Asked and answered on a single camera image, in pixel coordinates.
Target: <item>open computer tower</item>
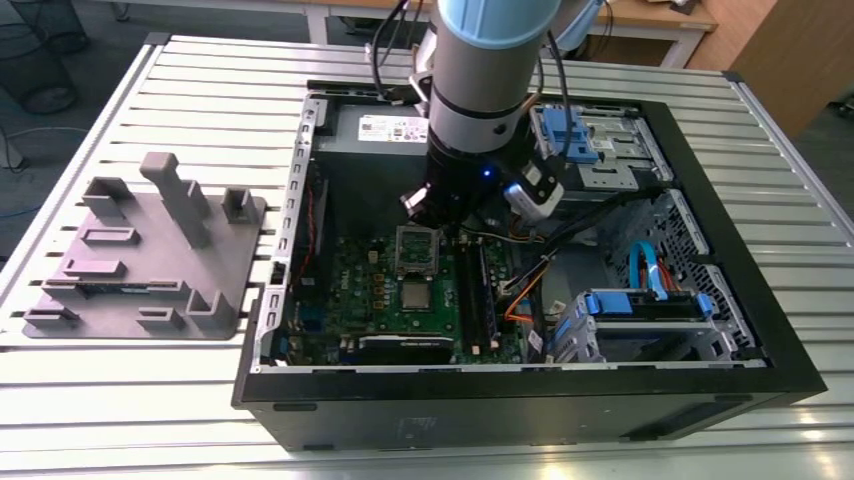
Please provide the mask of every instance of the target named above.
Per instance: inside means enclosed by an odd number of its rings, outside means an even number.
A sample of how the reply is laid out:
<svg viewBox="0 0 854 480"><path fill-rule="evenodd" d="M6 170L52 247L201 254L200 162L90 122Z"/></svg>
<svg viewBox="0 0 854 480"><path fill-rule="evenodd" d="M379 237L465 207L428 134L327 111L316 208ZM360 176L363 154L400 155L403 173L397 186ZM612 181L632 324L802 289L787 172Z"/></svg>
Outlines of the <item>open computer tower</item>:
<svg viewBox="0 0 854 480"><path fill-rule="evenodd" d="M397 201L425 120L368 86L309 90L233 392L284 448L674 439L824 390L664 104L572 98L567 128L543 98L537 154L572 144L551 218L496 195L433 231Z"/></svg>

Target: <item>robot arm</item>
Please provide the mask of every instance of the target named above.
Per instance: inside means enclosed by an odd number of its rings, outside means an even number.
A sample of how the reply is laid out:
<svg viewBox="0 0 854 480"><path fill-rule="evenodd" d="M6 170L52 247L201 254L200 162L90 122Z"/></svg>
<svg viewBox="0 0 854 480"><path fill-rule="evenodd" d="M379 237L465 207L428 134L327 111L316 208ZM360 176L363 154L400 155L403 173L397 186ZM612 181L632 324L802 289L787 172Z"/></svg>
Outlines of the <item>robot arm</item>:
<svg viewBox="0 0 854 480"><path fill-rule="evenodd" d="M600 4L563 2L564 18L567 9L575 18L567 32L586 33ZM499 192L531 220L547 217L560 200L560 182L535 155L525 105L531 72L560 9L560 0L437 2L425 179L401 198L409 219L424 226L460 223ZM583 35L564 38L572 43Z"/></svg>

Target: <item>motherboard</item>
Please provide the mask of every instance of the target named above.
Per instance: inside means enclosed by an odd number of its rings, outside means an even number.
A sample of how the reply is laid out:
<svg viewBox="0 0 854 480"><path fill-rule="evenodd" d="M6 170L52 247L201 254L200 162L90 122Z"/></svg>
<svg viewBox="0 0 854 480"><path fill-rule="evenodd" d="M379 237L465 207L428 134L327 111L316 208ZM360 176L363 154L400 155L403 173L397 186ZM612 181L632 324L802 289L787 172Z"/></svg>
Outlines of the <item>motherboard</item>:
<svg viewBox="0 0 854 480"><path fill-rule="evenodd" d="M517 326L504 325L499 332L493 302L472 302L477 293L459 283L472 278L468 272L459 275L460 257L476 252L483 269L473 277L491 291L509 276L505 250L499 241L465 236L448 241L411 225L397 227L395 235L339 237L328 294L299 303L301 332L283 339L291 362L519 363ZM489 311L472 311L472 303Z"/></svg>

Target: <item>wire mesh trash bin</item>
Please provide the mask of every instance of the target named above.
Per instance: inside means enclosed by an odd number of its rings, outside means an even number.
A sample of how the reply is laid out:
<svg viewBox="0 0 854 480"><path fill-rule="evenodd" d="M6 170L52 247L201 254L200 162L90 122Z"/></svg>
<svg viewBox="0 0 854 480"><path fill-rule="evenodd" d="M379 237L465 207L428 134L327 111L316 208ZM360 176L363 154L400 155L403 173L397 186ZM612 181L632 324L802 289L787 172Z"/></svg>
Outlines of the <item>wire mesh trash bin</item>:
<svg viewBox="0 0 854 480"><path fill-rule="evenodd" d="M56 53L77 52L89 44L70 0L9 0L9 3Z"/></svg>
<svg viewBox="0 0 854 480"><path fill-rule="evenodd" d="M64 110L77 90L42 35L22 23L0 25L0 85L29 113Z"/></svg>

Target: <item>slotted aluminum surface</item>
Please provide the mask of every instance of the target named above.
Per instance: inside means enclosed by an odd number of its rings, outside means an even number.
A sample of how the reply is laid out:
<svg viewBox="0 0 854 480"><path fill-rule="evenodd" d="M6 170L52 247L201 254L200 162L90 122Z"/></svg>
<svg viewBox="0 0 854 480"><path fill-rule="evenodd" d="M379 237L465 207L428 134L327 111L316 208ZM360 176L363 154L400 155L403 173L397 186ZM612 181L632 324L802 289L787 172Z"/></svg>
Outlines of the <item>slotted aluminum surface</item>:
<svg viewBox="0 0 854 480"><path fill-rule="evenodd" d="M387 81L411 60L392 55ZM553 64L547 91L556 92ZM207 193L252 188L281 205L308 79L369 81L357 48L172 37L145 46L0 273L0 475L76 478L851 478L854 251L850 223L750 92L712 72L572 64L572 93L664 101L830 391L672 443L285 453L229 406L244 326L220 342L29 340L18 317L86 210L93 175L138 175L171 151ZM257 254L271 252L269 210ZM256 263L251 282L268 275ZM248 289L243 310L257 290Z"/></svg>

